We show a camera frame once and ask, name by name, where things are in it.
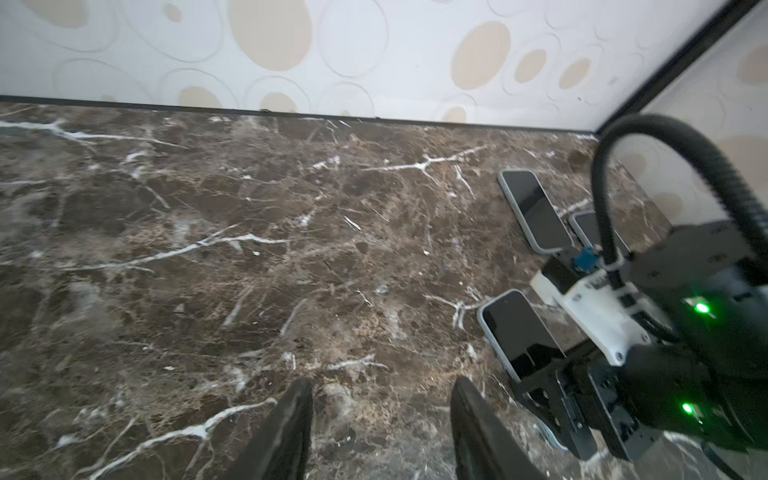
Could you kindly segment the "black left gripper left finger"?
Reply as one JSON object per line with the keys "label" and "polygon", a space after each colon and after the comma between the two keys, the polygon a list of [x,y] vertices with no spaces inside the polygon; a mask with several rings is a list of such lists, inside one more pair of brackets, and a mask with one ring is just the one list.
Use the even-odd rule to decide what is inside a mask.
{"label": "black left gripper left finger", "polygon": [[304,479],[311,453],[313,385],[294,381],[224,473],[225,479]]}

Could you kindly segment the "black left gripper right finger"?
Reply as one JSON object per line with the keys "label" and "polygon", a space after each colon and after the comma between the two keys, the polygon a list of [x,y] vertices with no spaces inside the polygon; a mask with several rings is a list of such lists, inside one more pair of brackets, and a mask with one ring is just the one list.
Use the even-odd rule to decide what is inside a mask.
{"label": "black left gripper right finger", "polygon": [[468,377],[459,376],[454,383],[450,420],[457,479],[546,478]]}

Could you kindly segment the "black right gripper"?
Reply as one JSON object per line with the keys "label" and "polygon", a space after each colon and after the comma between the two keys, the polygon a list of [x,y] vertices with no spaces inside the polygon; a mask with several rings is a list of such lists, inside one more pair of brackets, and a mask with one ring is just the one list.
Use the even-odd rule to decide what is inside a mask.
{"label": "black right gripper", "polygon": [[533,413],[556,441],[581,461],[598,452],[599,432],[608,452],[636,461],[660,432],[640,422],[619,388],[619,369],[593,344],[564,352],[535,344],[511,361],[515,399]]}

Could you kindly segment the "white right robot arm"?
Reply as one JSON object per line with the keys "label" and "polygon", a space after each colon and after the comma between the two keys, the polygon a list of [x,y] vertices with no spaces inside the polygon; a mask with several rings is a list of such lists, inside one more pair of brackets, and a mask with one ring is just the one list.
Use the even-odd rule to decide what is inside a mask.
{"label": "white right robot arm", "polygon": [[532,285],[585,339],[563,349],[504,300],[484,314],[516,400],[587,460],[622,460],[664,432],[725,449],[767,446],[767,276],[729,221],[674,228],[620,268],[625,308],[592,248],[551,256]]}

